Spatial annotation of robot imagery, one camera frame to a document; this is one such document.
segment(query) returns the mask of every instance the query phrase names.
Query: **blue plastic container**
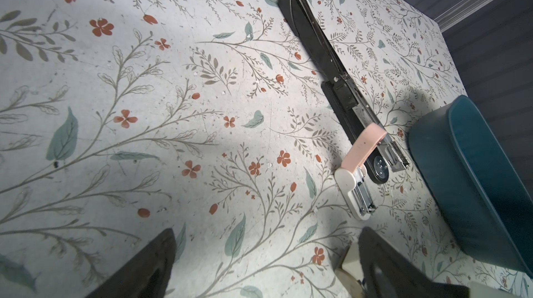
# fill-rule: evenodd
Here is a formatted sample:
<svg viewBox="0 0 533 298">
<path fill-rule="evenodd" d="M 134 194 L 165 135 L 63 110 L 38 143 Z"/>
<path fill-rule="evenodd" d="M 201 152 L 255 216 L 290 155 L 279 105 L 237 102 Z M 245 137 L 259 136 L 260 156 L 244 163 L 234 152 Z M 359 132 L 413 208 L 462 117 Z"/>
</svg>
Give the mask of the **blue plastic container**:
<svg viewBox="0 0 533 298">
<path fill-rule="evenodd" d="M 476 260 L 533 276 L 533 202 L 464 95 L 423 116 L 409 147 L 457 243 Z"/>
</svg>

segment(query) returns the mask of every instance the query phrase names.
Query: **floral tablecloth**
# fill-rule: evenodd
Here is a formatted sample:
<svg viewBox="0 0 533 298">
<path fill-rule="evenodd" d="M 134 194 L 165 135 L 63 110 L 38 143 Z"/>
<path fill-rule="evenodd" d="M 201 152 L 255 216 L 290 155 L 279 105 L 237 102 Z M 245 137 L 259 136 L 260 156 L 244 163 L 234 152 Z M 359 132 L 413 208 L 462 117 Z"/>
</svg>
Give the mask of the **floral tablecloth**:
<svg viewBox="0 0 533 298">
<path fill-rule="evenodd" d="M 342 297 L 364 226 L 434 281 L 528 295 L 459 251 L 414 166 L 351 216 L 331 175 L 350 143 L 276 0 L 1 2 L 0 296 L 85 296 L 172 227 L 168 297 Z M 438 26 L 401 0 L 309 3 L 408 154 L 465 93 Z"/>
</svg>

